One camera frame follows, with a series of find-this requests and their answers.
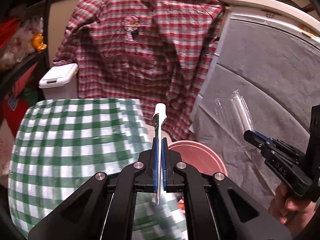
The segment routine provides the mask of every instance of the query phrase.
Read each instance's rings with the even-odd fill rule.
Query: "shirt sleeve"
[[[53,59],[54,66],[76,63],[75,52],[81,32],[97,19],[102,0],[79,0],[66,27],[63,41]]]

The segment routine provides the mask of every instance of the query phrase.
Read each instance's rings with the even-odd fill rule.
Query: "white plastic container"
[[[45,99],[78,98],[78,64],[52,67],[39,81]]]

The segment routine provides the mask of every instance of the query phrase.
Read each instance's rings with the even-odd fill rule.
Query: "red plaid shirt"
[[[80,0],[54,65],[79,65],[79,98],[138,98],[153,125],[157,103],[175,140],[217,45],[224,6],[215,0]]]

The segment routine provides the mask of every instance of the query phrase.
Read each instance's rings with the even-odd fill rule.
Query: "gray fabric cover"
[[[320,51],[275,28],[231,20],[210,83],[201,91],[193,129],[197,140],[226,164],[229,177],[265,208],[279,184],[264,158],[228,123],[231,94],[238,89],[255,129],[305,151],[311,107],[320,104]],[[215,114],[220,98],[226,120]],[[230,150],[235,143],[237,150]]]

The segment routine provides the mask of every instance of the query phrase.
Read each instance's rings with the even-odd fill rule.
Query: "black device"
[[[320,197],[320,105],[311,109],[310,138],[306,154],[277,139],[248,130],[244,139],[261,150],[265,164],[297,197],[316,202]]]
[[[35,225],[28,240],[130,240],[138,192],[154,192],[157,139],[137,162],[98,172]],[[183,192],[189,240],[291,240],[289,230],[223,173],[199,173],[162,140],[164,188]]]

